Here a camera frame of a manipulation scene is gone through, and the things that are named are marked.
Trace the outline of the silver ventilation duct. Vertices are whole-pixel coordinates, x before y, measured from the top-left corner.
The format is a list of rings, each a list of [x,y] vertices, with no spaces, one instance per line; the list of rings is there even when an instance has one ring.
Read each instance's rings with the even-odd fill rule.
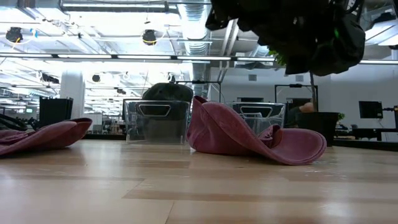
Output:
[[[203,4],[179,4],[178,11],[182,20],[183,38],[188,56],[207,56],[210,52],[208,29],[205,27],[209,15],[209,6]],[[205,62],[192,63],[192,80],[210,80],[210,64]],[[207,98],[209,84],[192,84],[194,95]]]

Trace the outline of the person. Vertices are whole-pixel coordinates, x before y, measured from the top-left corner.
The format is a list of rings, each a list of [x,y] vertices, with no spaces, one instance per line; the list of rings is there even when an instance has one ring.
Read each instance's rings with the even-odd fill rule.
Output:
[[[285,122],[285,127],[286,128],[297,128],[297,119],[296,116],[300,113],[313,113],[314,112],[314,106],[313,103],[308,102],[305,103],[302,106],[296,106],[292,109],[289,109],[287,112],[287,120]]]

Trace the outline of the clear plastic bin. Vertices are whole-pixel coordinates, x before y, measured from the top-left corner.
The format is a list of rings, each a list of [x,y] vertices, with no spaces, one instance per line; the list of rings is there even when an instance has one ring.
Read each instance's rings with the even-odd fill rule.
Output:
[[[230,102],[224,104],[237,112],[256,134],[260,134],[274,124],[284,126],[285,104],[283,103]]]
[[[185,144],[190,103],[167,100],[124,100],[126,142]]]

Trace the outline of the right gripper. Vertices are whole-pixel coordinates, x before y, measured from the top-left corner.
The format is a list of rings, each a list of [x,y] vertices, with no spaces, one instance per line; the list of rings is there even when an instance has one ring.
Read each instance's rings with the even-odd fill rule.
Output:
[[[265,39],[310,39],[311,0],[210,0],[205,26],[219,30],[236,19],[239,28]]]

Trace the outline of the black stand frame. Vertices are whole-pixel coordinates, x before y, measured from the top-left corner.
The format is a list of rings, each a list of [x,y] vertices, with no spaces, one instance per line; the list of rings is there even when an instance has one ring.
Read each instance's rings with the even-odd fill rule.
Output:
[[[274,85],[274,102],[277,102],[277,97],[279,92],[277,91],[278,87],[289,87],[289,88],[307,88],[309,90],[309,87],[311,88],[311,90],[309,90],[311,93],[313,93],[313,90],[315,91],[313,95],[315,95],[315,109],[318,110],[318,85],[303,85],[303,84],[299,84],[299,83],[294,83],[294,84],[279,84],[279,85]]]
[[[218,88],[218,93],[219,93],[219,102],[221,103],[221,98],[222,98],[222,91],[221,91],[221,84],[222,82],[220,81],[203,81],[203,80],[192,80],[192,81],[176,81],[176,84],[179,83],[191,83],[194,85],[204,85],[204,84],[218,84],[219,88]]]

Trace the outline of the black monitor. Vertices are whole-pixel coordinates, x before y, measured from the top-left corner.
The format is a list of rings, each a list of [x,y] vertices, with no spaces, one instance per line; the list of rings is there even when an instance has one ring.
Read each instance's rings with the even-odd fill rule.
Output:
[[[359,113],[361,119],[383,119],[382,102],[359,101]]]

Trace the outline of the long ceiling strip light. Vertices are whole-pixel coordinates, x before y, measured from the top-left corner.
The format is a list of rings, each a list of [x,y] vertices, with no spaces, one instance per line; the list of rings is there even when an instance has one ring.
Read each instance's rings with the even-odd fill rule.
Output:
[[[191,60],[273,62],[272,57],[178,56],[178,55],[106,55],[106,54],[17,54],[0,52],[0,57],[12,58],[72,58],[72,59],[129,59],[129,60]]]

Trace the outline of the white round pillar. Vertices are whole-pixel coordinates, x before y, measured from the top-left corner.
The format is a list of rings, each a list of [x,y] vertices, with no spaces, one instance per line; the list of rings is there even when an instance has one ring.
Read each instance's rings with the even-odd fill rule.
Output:
[[[60,98],[72,98],[71,119],[82,118],[85,110],[85,78],[80,70],[64,70]]]

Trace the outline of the maroon baseball cap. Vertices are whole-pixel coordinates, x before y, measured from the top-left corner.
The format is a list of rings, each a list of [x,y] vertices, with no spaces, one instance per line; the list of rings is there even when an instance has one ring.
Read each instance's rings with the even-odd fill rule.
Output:
[[[22,151],[61,149],[74,144],[86,135],[92,124],[89,118],[61,121],[36,131],[0,131],[0,156]]]
[[[273,124],[260,134],[232,108],[193,97],[187,141],[191,148],[207,154],[264,156],[285,165],[301,166],[320,158],[325,137],[309,129],[281,128]]]

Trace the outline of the green potted plant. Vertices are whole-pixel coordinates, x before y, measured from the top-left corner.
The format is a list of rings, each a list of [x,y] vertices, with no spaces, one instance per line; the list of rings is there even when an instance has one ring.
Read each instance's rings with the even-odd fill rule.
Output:
[[[310,85],[315,85],[314,74],[310,72]],[[312,93],[312,101],[314,106],[313,113],[300,113],[296,116],[298,128],[310,129],[316,131],[324,136],[328,147],[333,145],[333,140],[336,133],[336,125],[338,121],[344,116],[336,112],[322,112],[315,109],[315,95]]]

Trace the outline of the black cabinet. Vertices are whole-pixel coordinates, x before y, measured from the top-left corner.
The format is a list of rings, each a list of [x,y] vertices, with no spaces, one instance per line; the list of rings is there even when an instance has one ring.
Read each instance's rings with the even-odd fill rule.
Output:
[[[73,98],[40,98],[39,126],[44,127],[69,120],[72,115]]]

